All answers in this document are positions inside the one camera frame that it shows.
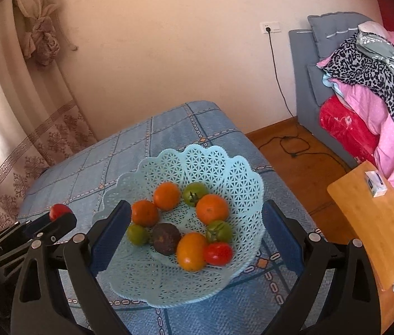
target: blue tablecloth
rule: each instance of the blue tablecloth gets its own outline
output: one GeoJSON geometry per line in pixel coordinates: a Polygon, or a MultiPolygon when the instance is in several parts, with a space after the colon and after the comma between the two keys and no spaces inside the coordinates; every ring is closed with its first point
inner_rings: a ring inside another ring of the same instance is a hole
{"type": "MultiPolygon", "coordinates": [[[[157,156],[165,148],[183,149],[191,143],[205,147],[219,145],[233,157],[242,155],[263,178],[265,199],[273,199],[283,213],[297,219],[306,231],[315,225],[305,209],[256,147],[234,126],[220,108],[196,101],[173,108],[138,125],[123,130],[47,170],[29,189],[19,219],[35,219],[55,203],[66,203],[78,223],[68,240],[86,233],[93,215],[102,209],[102,196],[118,177],[136,170],[138,163],[157,156]]],[[[61,271],[65,293],[75,319],[88,326],[76,300],[66,271],[61,271]]],[[[323,286],[306,326],[319,316],[330,286],[332,273],[323,286]]],[[[155,309],[138,301],[119,297],[98,274],[107,298],[134,334],[260,334],[285,301],[297,277],[289,271],[270,237],[266,234],[251,265],[230,285],[212,298],[171,309],[155,309]]]]}

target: power cord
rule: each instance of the power cord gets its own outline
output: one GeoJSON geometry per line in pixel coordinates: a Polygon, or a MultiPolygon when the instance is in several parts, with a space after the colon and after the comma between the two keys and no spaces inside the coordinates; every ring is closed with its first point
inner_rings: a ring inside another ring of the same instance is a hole
{"type": "MultiPolygon", "coordinates": [[[[283,98],[283,100],[284,100],[284,103],[285,103],[285,107],[287,108],[287,111],[290,113],[290,116],[292,116],[292,118],[295,118],[294,115],[292,114],[292,112],[291,112],[290,109],[289,109],[289,106],[288,106],[288,104],[287,104],[287,100],[285,99],[285,96],[284,96],[284,94],[283,94],[283,92],[282,92],[282,88],[281,88],[280,83],[279,83],[278,72],[277,72],[277,69],[276,69],[275,54],[274,54],[274,51],[273,51],[271,29],[270,29],[269,27],[267,27],[267,28],[265,29],[265,31],[268,33],[268,39],[270,40],[270,48],[271,48],[271,50],[272,50],[273,66],[274,66],[274,70],[275,70],[275,77],[276,77],[276,82],[278,83],[279,92],[281,93],[281,96],[282,96],[282,98],[283,98]]],[[[263,148],[264,146],[268,145],[268,144],[269,144],[270,142],[272,142],[274,139],[279,139],[279,145],[281,146],[281,148],[283,149],[283,151],[284,151],[287,155],[290,155],[290,156],[293,157],[293,158],[296,158],[296,157],[302,156],[302,155],[326,155],[326,156],[329,156],[329,157],[331,157],[332,159],[334,159],[334,160],[339,164],[339,166],[341,166],[341,167],[343,168],[343,170],[344,170],[346,173],[348,172],[347,169],[343,166],[343,164],[342,164],[341,162],[339,162],[334,156],[332,156],[331,154],[328,154],[327,152],[307,152],[308,150],[311,149],[311,146],[310,146],[310,144],[309,144],[305,139],[303,139],[302,137],[299,137],[298,122],[296,122],[295,127],[296,127],[296,136],[275,136],[275,137],[272,137],[272,138],[271,138],[270,140],[268,140],[265,144],[259,146],[259,150],[260,150],[261,148],[263,148]],[[300,151],[295,151],[295,152],[288,151],[288,150],[283,146],[282,143],[283,143],[284,141],[286,141],[286,140],[292,140],[292,139],[303,141],[305,144],[307,144],[307,148],[305,148],[305,149],[303,149],[303,150],[300,150],[300,151]]]]}

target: blue gripper pad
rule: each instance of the blue gripper pad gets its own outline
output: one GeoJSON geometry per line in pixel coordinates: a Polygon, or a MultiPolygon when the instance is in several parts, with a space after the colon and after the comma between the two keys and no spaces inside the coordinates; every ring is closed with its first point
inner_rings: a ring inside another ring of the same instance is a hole
{"type": "Polygon", "coordinates": [[[96,277],[98,272],[107,269],[116,248],[131,223],[131,215],[131,205],[127,201],[122,200],[106,219],[98,220],[88,232],[88,234],[91,234],[90,237],[92,237],[91,232],[94,229],[98,231],[102,229],[101,235],[91,248],[92,262],[88,268],[93,276],[96,277]]]}
{"type": "Polygon", "coordinates": [[[262,221],[287,268],[300,276],[304,270],[301,245],[304,240],[302,236],[306,236],[305,230],[297,221],[286,218],[273,200],[263,204],[262,221]],[[295,235],[292,234],[286,221],[294,230],[295,235]]]}

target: fruit basket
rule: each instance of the fruit basket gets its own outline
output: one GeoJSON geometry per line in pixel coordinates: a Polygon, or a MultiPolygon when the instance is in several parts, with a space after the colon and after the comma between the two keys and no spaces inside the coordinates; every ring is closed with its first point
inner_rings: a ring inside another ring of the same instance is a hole
{"type": "MultiPolygon", "coordinates": [[[[151,200],[155,188],[166,181],[176,183],[180,190],[189,183],[201,182],[211,193],[227,200],[234,257],[224,267],[206,266],[198,272],[186,272],[175,255],[164,256],[149,245],[136,247],[125,235],[102,276],[118,295],[160,308],[198,302],[221,291],[250,264],[265,233],[260,175],[251,170],[245,158],[230,158],[219,146],[189,145],[183,152],[166,149],[158,157],[143,159],[136,172],[121,175],[106,191],[104,209],[94,215],[93,222],[107,217],[120,200],[130,204],[151,200]]],[[[173,210],[163,212],[160,222],[174,224],[182,235],[205,233],[195,208],[183,200],[173,210]]]]}

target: electrical outlet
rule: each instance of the electrical outlet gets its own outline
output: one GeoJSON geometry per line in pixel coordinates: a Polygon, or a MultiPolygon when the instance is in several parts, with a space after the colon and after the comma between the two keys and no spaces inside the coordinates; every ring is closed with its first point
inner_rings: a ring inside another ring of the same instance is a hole
{"type": "Polygon", "coordinates": [[[270,32],[281,32],[281,28],[278,21],[272,21],[270,23],[260,23],[260,30],[263,34],[268,34],[267,28],[270,28],[270,32]]]}

